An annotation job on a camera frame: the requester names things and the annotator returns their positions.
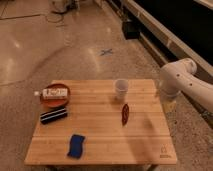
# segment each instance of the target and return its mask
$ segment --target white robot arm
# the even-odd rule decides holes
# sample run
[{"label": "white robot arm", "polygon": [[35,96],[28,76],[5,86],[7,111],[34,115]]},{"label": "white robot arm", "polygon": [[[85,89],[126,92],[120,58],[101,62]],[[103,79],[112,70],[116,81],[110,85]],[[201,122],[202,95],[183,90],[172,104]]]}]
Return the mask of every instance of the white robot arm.
[{"label": "white robot arm", "polygon": [[183,91],[213,113],[213,85],[194,77],[196,71],[197,65],[190,58],[166,64],[160,71],[160,89],[171,98]]}]

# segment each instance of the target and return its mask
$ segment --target paper cup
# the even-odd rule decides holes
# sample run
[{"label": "paper cup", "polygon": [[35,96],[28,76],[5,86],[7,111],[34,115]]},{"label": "paper cup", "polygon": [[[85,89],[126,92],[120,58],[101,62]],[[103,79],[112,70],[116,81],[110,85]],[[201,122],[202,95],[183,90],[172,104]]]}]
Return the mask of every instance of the paper cup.
[{"label": "paper cup", "polygon": [[115,81],[115,93],[116,93],[116,98],[118,100],[124,101],[125,96],[128,91],[128,81],[125,79],[118,79]]}]

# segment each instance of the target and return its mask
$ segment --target blue sponge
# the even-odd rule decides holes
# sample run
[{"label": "blue sponge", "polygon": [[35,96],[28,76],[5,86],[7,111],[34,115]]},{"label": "blue sponge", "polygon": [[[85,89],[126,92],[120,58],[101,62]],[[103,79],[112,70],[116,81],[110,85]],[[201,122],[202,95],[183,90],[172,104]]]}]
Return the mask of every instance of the blue sponge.
[{"label": "blue sponge", "polygon": [[80,158],[83,152],[84,139],[84,136],[73,135],[70,139],[70,150],[67,155],[74,158]]}]

